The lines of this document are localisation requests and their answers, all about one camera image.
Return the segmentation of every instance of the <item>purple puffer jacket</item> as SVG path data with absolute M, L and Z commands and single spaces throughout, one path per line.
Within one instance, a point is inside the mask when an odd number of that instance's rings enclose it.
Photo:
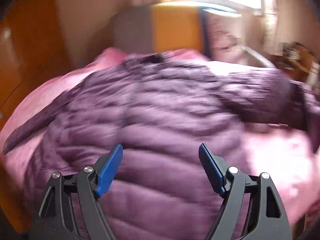
M 250 174 L 240 141 L 243 122 L 306 130 L 316 150 L 319 116 L 309 90 L 279 70 L 215 76 L 204 65 L 155 54 L 91 74 L 15 130 L 5 152 L 48 126 L 25 176 L 25 204 L 34 212 L 53 172 L 79 172 L 121 143 L 123 161 L 100 199 L 115 236 L 204 239 L 221 199 L 202 169 L 199 145 L 207 143 L 229 165 Z M 244 219 L 242 212 L 237 233 Z

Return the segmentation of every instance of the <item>pink bedsheet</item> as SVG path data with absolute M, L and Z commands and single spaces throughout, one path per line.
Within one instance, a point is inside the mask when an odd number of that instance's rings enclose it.
M 177 50 L 173 56 L 180 60 L 201 60 L 218 75 L 253 68 L 217 61 L 207 62 L 208 58 L 194 50 Z M 19 104 L 1 130 L 0 150 L 14 129 L 42 110 L 61 92 L 71 89 L 94 71 L 120 64 L 125 57 L 126 54 L 120 50 L 108 48 L 86 68 L 51 79 L 34 90 Z M 5 166 L 20 188 L 23 187 L 28 161 L 44 132 L 33 135 L 5 157 Z M 318 155 L 313 154 L 306 133 L 278 125 L 248 124 L 242 141 L 248 152 L 253 175 L 264 171 L 271 175 L 284 202 L 289 222 L 297 222 L 315 202 L 320 191 L 320 161 Z

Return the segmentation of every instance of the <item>wooden cabinet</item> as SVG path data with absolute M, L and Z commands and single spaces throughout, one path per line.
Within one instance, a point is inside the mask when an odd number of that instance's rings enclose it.
M 14 0 L 0 22 L 0 129 L 47 80 L 71 71 L 55 0 Z

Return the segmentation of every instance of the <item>pillow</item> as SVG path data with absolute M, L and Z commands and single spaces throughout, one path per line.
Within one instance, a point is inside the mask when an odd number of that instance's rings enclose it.
M 246 65 L 241 14 L 204 9 L 212 60 Z

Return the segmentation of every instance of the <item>metal screw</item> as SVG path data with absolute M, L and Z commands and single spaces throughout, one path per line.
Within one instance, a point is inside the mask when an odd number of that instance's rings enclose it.
M 263 177 L 264 179 L 269 179 L 270 175 L 268 173 L 264 172 L 261 174 L 261 177 Z
M 57 178 L 60 177 L 60 173 L 59 173 L 59 172 L 54 172 L 54 173 L 52 174 L 52 177 L 53 177 L 54 179 L 57 179 Z
M 233 174 L 236 174 L 236 173 L 238 173 L 238 168 L 237 167 L 234 167 L 234 166 L 231 166 L 231 167 L 229 167 L 229 171 L 231 172 L 231 173 L 233 173 Z
M 89 172 L 91 172 L 91 171 L 93 171 L 93 167 L 91 167 L 91 166 L 86 166 L 86 167 L 84 168 L 84 172 L 89 173 Z

